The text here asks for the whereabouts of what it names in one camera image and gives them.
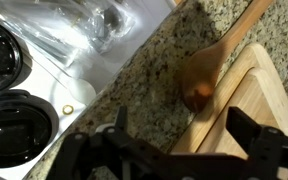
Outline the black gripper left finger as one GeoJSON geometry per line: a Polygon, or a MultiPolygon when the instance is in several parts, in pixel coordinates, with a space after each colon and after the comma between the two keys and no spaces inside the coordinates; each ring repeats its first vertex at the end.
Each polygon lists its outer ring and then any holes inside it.
{"type": "Polygon", "coordinates": [[[87,180],[106,166],[119,180],[141,180],[141,171],[125,150],[133,139],[127,134],[127,107],[121,106],[115,122],[104,124],[89,136],[73,133],[63,141],[46,180],[87,180]]]}

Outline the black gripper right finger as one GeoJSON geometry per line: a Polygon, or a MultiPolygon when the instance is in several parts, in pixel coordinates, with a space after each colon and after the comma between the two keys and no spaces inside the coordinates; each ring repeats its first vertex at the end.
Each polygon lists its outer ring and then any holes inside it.
{"type": "Polygon", "coordinates": [[[238,107],[230,107],[226,129],[247,153],[241,180],[277,180],[288,169],[288,136],[272,126],[257,124],[238,107]]]}

